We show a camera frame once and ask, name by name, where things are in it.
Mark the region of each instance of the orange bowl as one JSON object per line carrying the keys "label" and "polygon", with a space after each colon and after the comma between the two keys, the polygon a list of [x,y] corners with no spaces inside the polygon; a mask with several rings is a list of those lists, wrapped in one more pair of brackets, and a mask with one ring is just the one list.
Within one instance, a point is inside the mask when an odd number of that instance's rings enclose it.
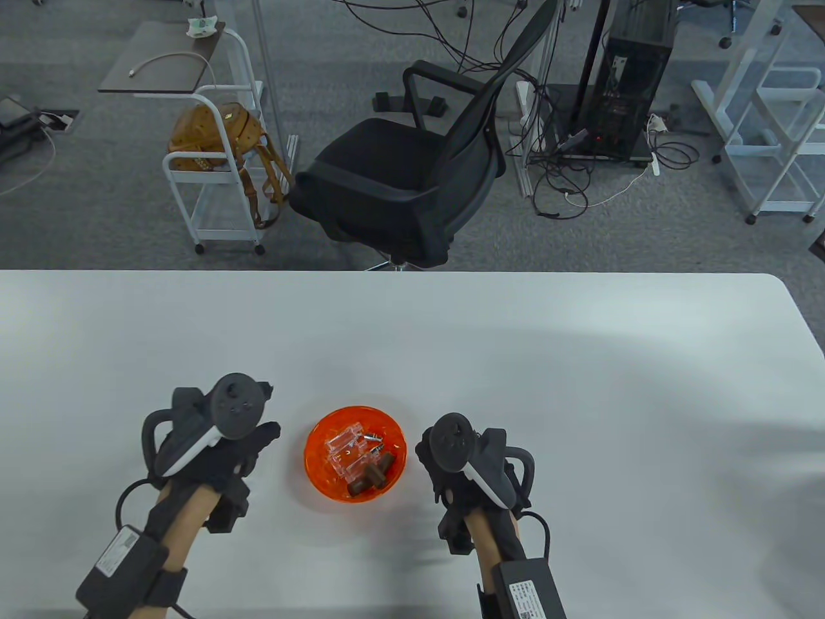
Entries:
{"label": "orange bowl", "polygon": [[[387,472],[387,485],[382,489],[370,488],[356,497],[347,490],[347,481],[327,460],[327,441],[346,430],[353,423],[360,423],[365,434],[384,439],[384,450],[395,455],[395,462]],[[387,413],[369,406],[347,406],[321,419],[312,429],[304,448],[304,468],[309,481],[325,497],[340,503],[366,503],[386,494],[395,486],[407,465],[407,441],[401,427]]]}

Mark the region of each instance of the computer tower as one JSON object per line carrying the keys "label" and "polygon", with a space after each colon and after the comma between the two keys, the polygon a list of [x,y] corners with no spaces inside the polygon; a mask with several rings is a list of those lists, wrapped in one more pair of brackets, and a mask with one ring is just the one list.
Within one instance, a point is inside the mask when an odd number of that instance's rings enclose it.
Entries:
{"label": "computer tower", "polygon": [[628,160],[676,38],[678,0],[619,0],[584,126],[590,150]]}

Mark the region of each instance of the black pole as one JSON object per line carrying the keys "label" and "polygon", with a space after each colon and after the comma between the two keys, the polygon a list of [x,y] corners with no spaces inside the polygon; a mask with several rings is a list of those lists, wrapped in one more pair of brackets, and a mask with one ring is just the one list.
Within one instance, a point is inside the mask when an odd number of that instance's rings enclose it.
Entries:
{"label": "black pole", "polygon": [[602,34],[604,34],[607,13],[610,9],[611,0],[601,0],[601,5],[599,5],[599,13],[596,15],[596,24],[593,25],[593,34],[590,37],[590,47],[587,48],[587,57],[584,59],[582,77],[578,81],[576,102],[573,103],[573,113],[570,114],[569,132],[571,135],[575,133],[577,129],[576,123],[578,122],[579,114],[582,112],[582,107],[584,106],[584,96],[587,94],[587,85],[590,82],[590,74],[593,72],[593,64],[596,62],[596,54],[599,53],[599,43],[601,42]]}

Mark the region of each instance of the chair backrest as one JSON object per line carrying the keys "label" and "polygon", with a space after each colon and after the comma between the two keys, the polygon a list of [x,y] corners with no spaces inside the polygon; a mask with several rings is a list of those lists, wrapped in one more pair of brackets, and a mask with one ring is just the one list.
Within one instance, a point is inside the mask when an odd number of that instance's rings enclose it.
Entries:
{"label": "chair backrest", "polygon": [[[427,179],[426,187],[439,187],[438,210],[450,235],[463,226],[483,204],[478,196],[491,155],[501,158],[495,127],[496,100],[505,81],[530,55],[550,28],[558,3],[544,0],[521,31],[499,70],[484,84],[460,114],[445,137],[445,144]],[[504,173],[503,159],[496,162]]]}

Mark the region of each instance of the adapter label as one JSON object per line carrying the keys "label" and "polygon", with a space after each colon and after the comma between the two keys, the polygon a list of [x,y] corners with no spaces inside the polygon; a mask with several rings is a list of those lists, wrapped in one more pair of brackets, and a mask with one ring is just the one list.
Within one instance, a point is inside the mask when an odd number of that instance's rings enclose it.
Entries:
{"label": "adapter label", "polygon": [[120,529],[115,539],[111,541],[101,558],[95,563],[95,567],[110,579],[118,566],[123,563],[123,559],[126,558],[129,551],[132,550],[132,546],[134,546],[138,537],[138,534],[128,527]]}
{"label": "adapter label", "polygon": [[539,592],[532,580],[522,580],[510,585],[510,597],[516,605],[518,619],[547,619],[541,607]]}

